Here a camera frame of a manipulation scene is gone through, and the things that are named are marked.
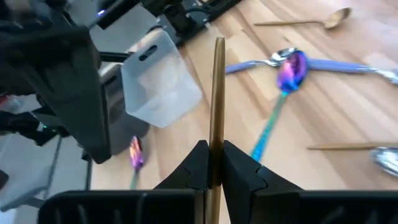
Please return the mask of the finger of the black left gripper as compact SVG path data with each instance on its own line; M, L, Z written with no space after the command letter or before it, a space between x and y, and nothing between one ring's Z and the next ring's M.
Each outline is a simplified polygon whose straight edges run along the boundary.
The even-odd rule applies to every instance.
M55 57L52 65L34 67L30 82L97 164L111 157L99 65L99 52L92 43L78 45Z

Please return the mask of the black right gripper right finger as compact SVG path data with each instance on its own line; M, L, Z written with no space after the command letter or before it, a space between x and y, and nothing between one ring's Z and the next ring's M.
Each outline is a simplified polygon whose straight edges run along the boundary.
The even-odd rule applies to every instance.
M222 184L231 224L299 224L301 188L224 142Z

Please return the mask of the clear plastic bin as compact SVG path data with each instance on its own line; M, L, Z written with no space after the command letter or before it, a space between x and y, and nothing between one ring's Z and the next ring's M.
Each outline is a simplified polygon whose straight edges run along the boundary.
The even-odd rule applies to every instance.
M121 66L126 113L164 128L192 110L202 93L165 31L144 38Z

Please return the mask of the iridescent rainbow spoon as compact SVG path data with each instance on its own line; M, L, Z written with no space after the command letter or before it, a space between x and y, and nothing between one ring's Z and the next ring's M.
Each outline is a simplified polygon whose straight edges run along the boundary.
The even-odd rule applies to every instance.
M130 184L130 189L136 187L139 172L144 165L144 153L142 151L141 139L137 136L133 136L129 145L129 158L133 168L133 175Z
M254 146L251 157L260 162L267 147L271 132L279 118L279 114L287 97L297 91L308 73L307 56L301 50L293 51L281 64L277 73L277 86L280 90L278 100L269 116L266 127Z

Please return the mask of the purple-handled silver spoon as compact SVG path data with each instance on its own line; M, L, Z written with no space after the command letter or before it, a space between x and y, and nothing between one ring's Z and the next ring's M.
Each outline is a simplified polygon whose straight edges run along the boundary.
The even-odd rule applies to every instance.
M258 65L279 67L296 50L298 50L298 48L295 47L286 48L273 53L271 57L266 60L248 60L246 62L227 65L225 68L225 73L228 74L228 73L240 72L243 70L254 68Z
M370 154L373 162L383 171L398 177L398 147L377 147Z
M340 62L335 60L310 58L307 61L308 66L313 70L326 70L342 73L376 73L388 79L392 84L398 86L398 70L381 70L378 68L370 67L369 65Z

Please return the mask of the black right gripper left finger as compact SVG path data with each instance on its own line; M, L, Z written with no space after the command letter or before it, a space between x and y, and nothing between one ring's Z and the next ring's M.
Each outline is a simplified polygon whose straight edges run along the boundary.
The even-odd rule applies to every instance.
M205 224L208 143L197 142L177 168L139 200L139 224Z

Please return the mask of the wooden spoon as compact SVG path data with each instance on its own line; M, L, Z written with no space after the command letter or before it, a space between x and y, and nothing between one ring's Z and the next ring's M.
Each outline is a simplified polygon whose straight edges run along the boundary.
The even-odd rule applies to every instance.
M320 24L324 29L330 30L342 24L351 14L352 8L345 7L330 14L324 20L304 20L304 21L269 21L254 23L255 26L291 26L297 24Z

